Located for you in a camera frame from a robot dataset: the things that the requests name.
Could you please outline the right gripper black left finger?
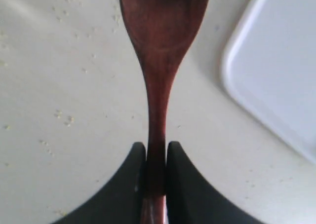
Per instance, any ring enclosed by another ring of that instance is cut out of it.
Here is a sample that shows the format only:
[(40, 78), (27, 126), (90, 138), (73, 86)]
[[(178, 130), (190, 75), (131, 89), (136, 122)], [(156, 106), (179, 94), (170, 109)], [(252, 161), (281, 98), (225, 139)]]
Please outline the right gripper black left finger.
[(145, 166), (145, 146), (135, 142), (112, 178), (88, 201), (55, 223), (139, 224)]

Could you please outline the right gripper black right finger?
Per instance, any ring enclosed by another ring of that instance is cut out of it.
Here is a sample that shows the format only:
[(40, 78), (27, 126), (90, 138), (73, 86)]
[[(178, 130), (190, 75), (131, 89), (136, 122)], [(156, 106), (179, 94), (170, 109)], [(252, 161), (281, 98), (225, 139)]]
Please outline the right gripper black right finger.
[(218, 192), (176, 141), (167, 149), (166, 204), (170, 224), (260, 223)]

